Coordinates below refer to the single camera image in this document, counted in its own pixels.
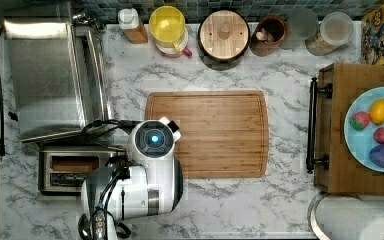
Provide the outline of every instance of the tile backsplash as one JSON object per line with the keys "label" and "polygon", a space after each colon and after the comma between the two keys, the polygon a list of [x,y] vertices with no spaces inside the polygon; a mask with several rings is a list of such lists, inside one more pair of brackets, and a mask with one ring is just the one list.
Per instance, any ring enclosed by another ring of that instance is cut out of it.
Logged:
{"label": "tile backsplash", "polygon": [[[25,0],[29,4],[52,2],[52,0]],[[187,23],[201,23],[221,9],[237,12],[248,22],[258,22],[268,14],[287,19],[297,8],[312,9],[322,19],[331,12],[343,12],[353,19],[360,19],[384,0],[76,0],[82,3],[103,23],[117,23],[117,13],[124,8],[135,8],[144,23],[152,12],[161,6],[178,8]]]}

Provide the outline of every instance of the toaster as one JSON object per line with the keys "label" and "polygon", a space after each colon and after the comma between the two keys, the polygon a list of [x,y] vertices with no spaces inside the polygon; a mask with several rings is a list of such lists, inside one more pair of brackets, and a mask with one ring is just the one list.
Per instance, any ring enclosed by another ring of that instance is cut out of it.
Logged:
{"label": "toaster", "polygon": [[52,146],[39,151],[38,189],[44,195],[77,195],[85,177],[125,151],[102,146]]}

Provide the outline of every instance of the blue plate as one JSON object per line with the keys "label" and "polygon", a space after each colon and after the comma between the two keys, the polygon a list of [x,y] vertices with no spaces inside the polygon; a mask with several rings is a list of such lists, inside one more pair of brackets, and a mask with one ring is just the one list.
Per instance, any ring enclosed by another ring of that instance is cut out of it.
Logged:
{"label": "blue plate", "polygon": [[365,129],[357,131],[351,127],[349,122],[350,118],[356,112],[365,111],[369,113],[370,106],[379,98],[384,98],[384,87],[371,89],[360,95],[352,103],[345,117],[344,134],[349,150],[361,164],[372,170],[384,172],[384,168],[377,166],[369,158],[370,150],[379,145],[379,143],[373,139],[373,133],[379,127],[384,127],[384,123],[381,125],[375,125],[370,122]]}

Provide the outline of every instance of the wooden tray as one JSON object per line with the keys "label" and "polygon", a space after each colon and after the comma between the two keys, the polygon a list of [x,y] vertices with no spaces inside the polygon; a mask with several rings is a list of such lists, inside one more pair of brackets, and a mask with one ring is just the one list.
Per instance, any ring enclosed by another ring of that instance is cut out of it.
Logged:
{"label": "wooden tray", "polygon": [[344,136],[345,115],[364,92],[384,87],[384,66],[335,63],[319,71],[319,87],[333,84],[332,99],[318,95],[316,158],[329,154],[329,169],[315,166],[314,183],[331,194],[383,195],[384,173],[360,164]]}
{"label": "wooden tray", "polygon": [[185,178],[264,176],[269,130],[260,91],[151,93],[145,119],[180,127],[176,144]]}

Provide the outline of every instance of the kitchen counter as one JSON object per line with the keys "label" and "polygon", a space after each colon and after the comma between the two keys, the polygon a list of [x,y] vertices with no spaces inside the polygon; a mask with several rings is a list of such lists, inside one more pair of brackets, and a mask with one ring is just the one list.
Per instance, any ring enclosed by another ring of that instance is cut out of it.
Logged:
{"label": "kitchen counter", "polygon": [[[305,168],[309,82],[333,62],[356,63],[358,38],[316,57],[305,46],[266,57],[249,50],[238,66],[214,71],[198,57],[196,31],[188,25],[193,56],[163,57],[152,41],[132,45],[118,25],[104,34],[107,76],[115,118],[143,120],[146,98],[159,91],[261,90],[270,127],[266,175],[244,179],[188,179],[170,214],[126,220],[132,239],[315,238],[307,209],[318,193]],[[356,35],[359,25],[356,24]],[[15,111],[8,51],[3,51],[5,112]],[[15,121],[5,119],[7,155],[0,163],[0,239],[80,239],[80,197],[43,196],[37,189],[38,148],[22,144]],[[124,143],[121,131],[115,143]]]}

